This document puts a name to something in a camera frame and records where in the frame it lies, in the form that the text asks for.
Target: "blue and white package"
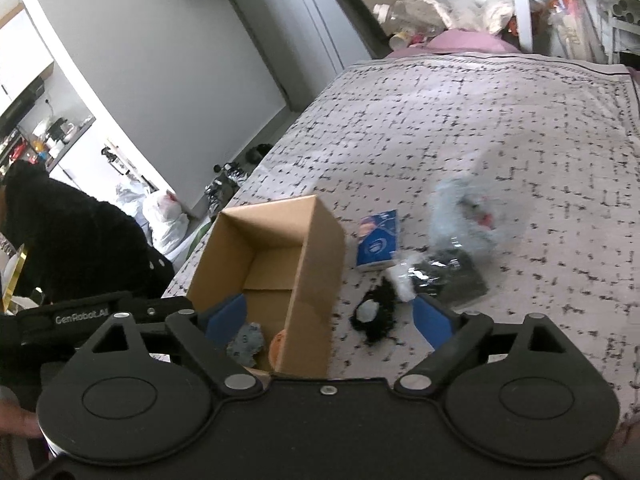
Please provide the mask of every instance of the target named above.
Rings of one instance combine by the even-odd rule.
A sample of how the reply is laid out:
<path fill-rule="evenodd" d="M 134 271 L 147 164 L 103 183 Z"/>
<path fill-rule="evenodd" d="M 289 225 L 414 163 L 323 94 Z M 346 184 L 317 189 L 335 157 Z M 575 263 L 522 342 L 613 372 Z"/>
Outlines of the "blue and white package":
<path fill-rule="evenodd" d="M 398 212 L 385 211 L 360 221 L 356 266 L 361 270 L 386 269 L 398 250 Z"/>

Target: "patterned tablecloth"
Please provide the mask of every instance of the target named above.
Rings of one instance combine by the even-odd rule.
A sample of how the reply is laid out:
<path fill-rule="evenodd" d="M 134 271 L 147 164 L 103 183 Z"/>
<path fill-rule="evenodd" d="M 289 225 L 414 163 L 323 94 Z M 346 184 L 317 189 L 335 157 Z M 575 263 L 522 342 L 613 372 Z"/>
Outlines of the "patterned tablecloth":
<path fill-rule="evenodd" d="M 623 66 L 467 54 L 368 62 L 303 113 L 231 205 L 318 193 L 349 235 L 334 310 L 332 378 L 395 379 L 430 351 L 400 306 L 389 338 L 363 344 L 348 318 L 378 274 L 354 269 L 360 218 L 397 208 L 404 248 L 428 245 L 428 200 L 470 174 L 506 215 L 470 307 L 498 322 L 544 312 L 640 411 L 639 104 Z M 184 294 L 207 239 L 167 295 Z"/>

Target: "orange round object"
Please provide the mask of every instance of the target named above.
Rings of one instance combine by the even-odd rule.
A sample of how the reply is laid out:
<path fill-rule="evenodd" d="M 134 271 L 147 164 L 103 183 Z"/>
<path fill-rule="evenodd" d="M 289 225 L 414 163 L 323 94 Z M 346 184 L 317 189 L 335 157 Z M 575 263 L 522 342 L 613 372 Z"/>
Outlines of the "orange round object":
<path fill-rule="evenodd" d="M 285 334 L 286 332 L 284 330 L 278 332 L 269 345 L 269 364 L 271 365 L 271 368 L 275 369 L 276 367 Z"/>

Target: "screw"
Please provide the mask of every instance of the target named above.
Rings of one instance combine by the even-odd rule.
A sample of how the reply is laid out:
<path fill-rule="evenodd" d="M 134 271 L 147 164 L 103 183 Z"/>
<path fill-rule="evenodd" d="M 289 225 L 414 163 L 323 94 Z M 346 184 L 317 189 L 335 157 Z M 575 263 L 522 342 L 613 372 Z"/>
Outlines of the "screw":
<path fill-rule="evenodd" d="M 431 386 L 431 379 L 420 374 L 405 375 L 400 379 L 400 386 L 407 390 L 426 390 Z"/>
<path fill-rule="evenodd" d="M 248 390 L 253 387 L 254 384 L 255 377 L 249 374 L 229 375 L 229 377 L 225 379 L 225 386 L 231 390 Z"/>
<path fill-rule="evenodd" d="M 335 386 L 325 385 L 320 388 L 320 393 L 323 395 L 335 395 L 336 393 L 338 393 L 338 388 L 336 388 Z"/>

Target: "open brown box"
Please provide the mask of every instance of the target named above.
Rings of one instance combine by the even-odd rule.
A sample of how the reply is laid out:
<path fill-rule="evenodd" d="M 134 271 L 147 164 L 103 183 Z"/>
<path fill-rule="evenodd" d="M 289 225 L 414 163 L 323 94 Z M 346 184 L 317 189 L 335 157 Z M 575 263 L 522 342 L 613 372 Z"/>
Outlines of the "open brown box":
<path fill-rule="evenodd" d="M 275 370 L 267 351 L 257 368 L 323 378 L 343 263 L 344 230 L 317 196 L 231 207 L 216 219 L 187 297 L 203 311 L 242 292 L 267 349 L 286 330 Z"/>

